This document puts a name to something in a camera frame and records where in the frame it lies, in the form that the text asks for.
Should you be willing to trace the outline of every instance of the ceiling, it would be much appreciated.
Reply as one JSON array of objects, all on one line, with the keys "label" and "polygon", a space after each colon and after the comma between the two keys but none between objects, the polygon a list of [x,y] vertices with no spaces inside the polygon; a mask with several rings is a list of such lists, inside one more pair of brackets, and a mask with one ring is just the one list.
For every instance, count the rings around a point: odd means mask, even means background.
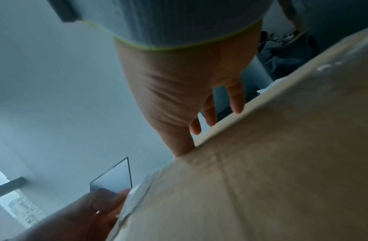
[{"label": "ceiling", "polygon": [[129,157],[133,183],[173,160],[136,106],[112,38],[46,1],[0,0],[0,170],[46,214]]}]

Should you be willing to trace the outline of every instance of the hand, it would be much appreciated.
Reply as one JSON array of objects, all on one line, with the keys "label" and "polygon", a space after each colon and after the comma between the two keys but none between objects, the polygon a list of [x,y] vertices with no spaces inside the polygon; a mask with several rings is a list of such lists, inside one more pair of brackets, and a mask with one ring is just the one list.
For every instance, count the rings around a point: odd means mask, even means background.
[{"label": "hand", "polygon": [[197,115],[217,122],[213,88],[224,85],[235,113],[245,105],[241,72],[255,56],[262,22],[243,33],[182,50],[143,51],[115,40],[129,87],[150,125],[175,156],[194,148],[201,132]]},{"label": "hand", "polygon": [[99,189],[88,193],[10,241],[104,241],[116,218],[106,217],[106,222],[98,220],[121,205],[129,191],[113,193]]}]

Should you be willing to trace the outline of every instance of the cardboard box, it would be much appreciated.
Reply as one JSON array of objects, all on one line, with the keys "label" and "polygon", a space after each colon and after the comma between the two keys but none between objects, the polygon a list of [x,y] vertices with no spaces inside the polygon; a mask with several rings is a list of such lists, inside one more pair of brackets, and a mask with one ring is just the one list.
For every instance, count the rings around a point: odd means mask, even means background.
[{"label": "cardboard box", "polygon": [[138,185],[108,240],[368,240],[368,29]]}]

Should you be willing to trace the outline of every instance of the yellow trim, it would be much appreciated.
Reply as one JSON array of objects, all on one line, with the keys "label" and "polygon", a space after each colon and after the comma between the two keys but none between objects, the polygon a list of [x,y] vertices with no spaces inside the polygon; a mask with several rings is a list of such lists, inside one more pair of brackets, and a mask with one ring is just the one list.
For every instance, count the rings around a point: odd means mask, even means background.
[{"label": "yellow trim", "polygon": [[210,40],[210,41],[207,41],[207,42],[200,42],[200,43],[197,43],[197,44],[192,44],[192,45],[184,45],[184,46],[178,46],[178,47],[168,47],[168,48],[161,48],[161,47],[158,47],[158,48],[154,48],[154,47],[146,47],[146,46],[141,46],[141,45],[137,45],[137,44],[133,44],[127,40],[124,40],[124,39],[121,39],[120,37],[118,37],[117,35],[115,35],[114,33],[112,33],[110,30],[108,30],[107,28],[105,27],[102,27],[100,26],[99,24],[96,24],[96,23],[93,23],[91,21],[88,21],[88,20],[80,20],[84,23],[87,23],[88,25],[91,25],[93,27],[97,27],[101,30],[103,30],[104,32],[106,33],[109,33],[110,35],[112,35],[114,38],[116,38],[117,40],[123,42],[124,44],[127,44],[131,47],[134,47],[134,48],[137,48],[137,49],[140,49],[140,50],[145,50],[145,51],[170,51],[170,50],[181,50],[181,49],[186,49],[186,48],[192,48],[192,47],[198,47],[198,46],[201,46],[201,45],[205,45],[205,44],[210,44],[210,43],[214,43],[214,42],[218,42],[220,40],[224,40],[224,39],[227,39],[227,38],[230,38],[232,36],[235,36],[235,35],[238,35],[246,30],[248,30],[250,27],[253,27],[255,26],[256,24],[258,24],[261,20],[257,21],[256,23],[240,30],[240,31],[237,31],[235,33],[232,33],[230,35],[227,35],[227,36],[224,36],[224,37],[221,37],[221,38],[218,38],[218,39],[213,39],[213,40]]}]

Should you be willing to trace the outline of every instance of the clothes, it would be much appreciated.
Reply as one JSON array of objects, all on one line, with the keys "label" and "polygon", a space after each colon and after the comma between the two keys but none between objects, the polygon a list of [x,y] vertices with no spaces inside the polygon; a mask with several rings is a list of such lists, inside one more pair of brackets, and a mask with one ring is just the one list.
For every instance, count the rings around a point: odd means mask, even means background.
[{"label": "clothes", "polygon": [[283,43],[274,42],[274,41],[267,41],[262,43],[264,44],[260,54],[265,62],[267,62],[272,57],[272,51],[280,49],[283,46]]},{"label": "clothes", "polygon": [[262,20],[273,0],[68,0],[79,19],[148,50],[212,42]]}]

